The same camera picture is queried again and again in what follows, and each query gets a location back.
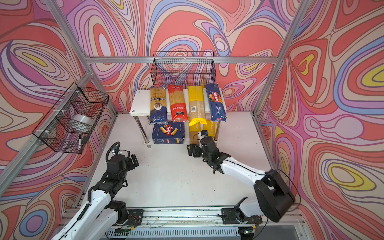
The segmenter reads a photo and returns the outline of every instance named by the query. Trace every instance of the blue pasta box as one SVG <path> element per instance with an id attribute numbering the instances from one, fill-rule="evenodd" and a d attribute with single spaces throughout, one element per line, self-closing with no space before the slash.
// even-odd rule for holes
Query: blue pasta box
<path id="1" fill-rule="evenodd" d="M 207 91 L 209 108 L 211 110 L 212 121 L 225 121 L 227 114 L 225 113 L 223 99 L 217 83 L 209 83 L 205 86 Z"/>
<path id="2" fill-rule="evenodd" d="M 154 144 L 184 143 L 184 123 L 169 122 L 168 124 L 155 124 L 152 139 Z"/>

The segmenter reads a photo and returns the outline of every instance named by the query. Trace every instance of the black wire basket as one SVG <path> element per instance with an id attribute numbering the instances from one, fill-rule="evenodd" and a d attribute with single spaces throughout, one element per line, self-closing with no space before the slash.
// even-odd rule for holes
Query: black wire basket
<path id="1" fill-rule="evenodd" d="M 53 121 L 37 134 L 39 123 L 32 133 L 55 152 L 82 153 L 108 101 L 106 93 L 77 87 Z"/>
<path id="2" fill-rule="evenodd" d="M 212 51 L 153 52 L 151 77 L 153 86 L 205 86 L 215 83 L 216 67 Z"/>

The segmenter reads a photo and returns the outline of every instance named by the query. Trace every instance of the robotic arm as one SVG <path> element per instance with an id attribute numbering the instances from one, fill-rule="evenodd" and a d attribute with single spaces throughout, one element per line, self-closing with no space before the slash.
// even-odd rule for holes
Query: robotic arm
<path id="1" fill-rule="evenodd" d="M 277 171 L 265 172 L 236 161 L 229 154 L 220 152 L 212 137 L 205 136 L 200 142 L 203 162 L 206 162 L 214 173 L 218 171 L 233 176 L 254 188 L 256 197 L 240 201 L 237 209 L 240 216 L 265 215 L 278 222 L 295 202 L 295 197 Z"/>
<path id="2" fill-rule="evenodd" d="M 87 202 L 52 240 L 100 239 L 115 223 L 128 219 L 125 202 L 112 200 L 122 187 L 127 187 L 127 172 L 139 166 L 136 156 L 123 155 L 120 142 L 114 143 L 106 154 L 107 171 L 88 191 Z"/>

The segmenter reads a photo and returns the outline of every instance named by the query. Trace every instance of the blue circle pattern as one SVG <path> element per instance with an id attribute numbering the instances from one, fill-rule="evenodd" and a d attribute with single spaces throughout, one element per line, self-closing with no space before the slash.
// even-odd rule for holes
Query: blue circle pattern
<path id="1" fill-rule="evenodd" d="M 43 221 L 42 221 L 40 227 L 35 232 L 31 232 L 31 231 L 29 231 L 26 228 L 26 224 L 28 223 L 28 221 L 32 217 L 35 217 L 35 216 L 41 217 L 43 219 Z M 20 233 L 21 233 L 21 235 L 23 235 L 25 237 L 36 236 L 36 235 L 40 234 L 44 230 L 47 222 L 48 222 L 48 214 L 47 214 L 46 211 L 44 211 L 44 210 L 37 210 L 37 211 L 31 212 L 21 222 L 20 227 L 19 227 Z"/>

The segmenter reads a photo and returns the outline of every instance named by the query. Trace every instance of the red pasta package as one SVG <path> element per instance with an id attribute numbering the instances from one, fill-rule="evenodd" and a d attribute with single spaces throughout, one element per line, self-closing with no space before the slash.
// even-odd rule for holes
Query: red pasta package
<path id="1" fill-rule="evenodd" d="M 188 122 L 183 87 L 168 85 L 170 112 L 173 122 Z"/>

